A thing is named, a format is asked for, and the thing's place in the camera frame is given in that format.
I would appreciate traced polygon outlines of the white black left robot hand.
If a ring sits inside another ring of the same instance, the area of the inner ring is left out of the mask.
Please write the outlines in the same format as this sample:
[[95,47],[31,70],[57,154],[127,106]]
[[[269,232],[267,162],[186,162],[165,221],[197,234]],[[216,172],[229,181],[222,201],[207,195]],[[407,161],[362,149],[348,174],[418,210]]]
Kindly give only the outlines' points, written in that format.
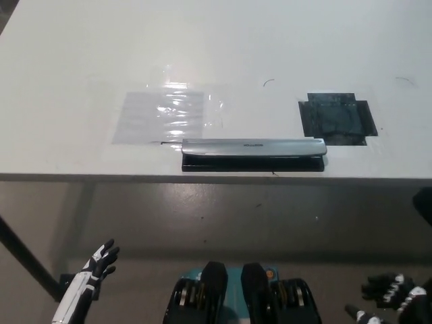
[[99,297],[103,280],[112,274],[118,258],[119,246],[115,240],[102,244],[77,272],[61,299],[52,323],[85,323],[93,301]]

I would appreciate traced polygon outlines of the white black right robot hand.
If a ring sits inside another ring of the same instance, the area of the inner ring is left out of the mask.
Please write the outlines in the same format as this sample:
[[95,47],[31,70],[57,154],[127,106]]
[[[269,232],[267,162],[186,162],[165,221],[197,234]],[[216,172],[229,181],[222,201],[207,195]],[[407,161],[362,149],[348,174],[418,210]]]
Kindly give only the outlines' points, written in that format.
[[367,277],[360,291],[378,309],[395,311],[398,323],[431,322],[431,279],[418,285],[403,273],[387,272]]

